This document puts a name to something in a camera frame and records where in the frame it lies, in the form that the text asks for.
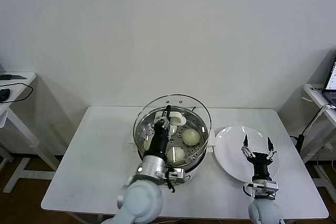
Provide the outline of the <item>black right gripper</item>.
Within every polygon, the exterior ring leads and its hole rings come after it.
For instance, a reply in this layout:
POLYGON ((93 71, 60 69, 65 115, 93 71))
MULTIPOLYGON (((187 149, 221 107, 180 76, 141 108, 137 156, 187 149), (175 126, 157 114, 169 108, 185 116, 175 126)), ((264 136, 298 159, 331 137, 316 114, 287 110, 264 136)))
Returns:
POLYGON ((248 147, 248 136, 245 134, 242 153, 248 161, 253 164, 254 175, 252 179, 271 179, 268 166, 273 162, 273 156, 276 154, 274 144, 270 137, 267 137, 268 155, 266 153, 253 153, 248 147))

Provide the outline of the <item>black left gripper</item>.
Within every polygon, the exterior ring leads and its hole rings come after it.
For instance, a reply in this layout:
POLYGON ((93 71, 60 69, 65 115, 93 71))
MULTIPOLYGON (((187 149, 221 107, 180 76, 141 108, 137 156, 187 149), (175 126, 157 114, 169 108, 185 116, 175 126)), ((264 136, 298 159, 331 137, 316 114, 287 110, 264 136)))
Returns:
POLYGON ((171 106, 167 105, 161 116, 156 119, 154 125, 154 135, 150 147, 144 152, 144 156, 156 156, 161 159, 167 159, 166 148, 169 142, 170 133, 170 112, 171 106))

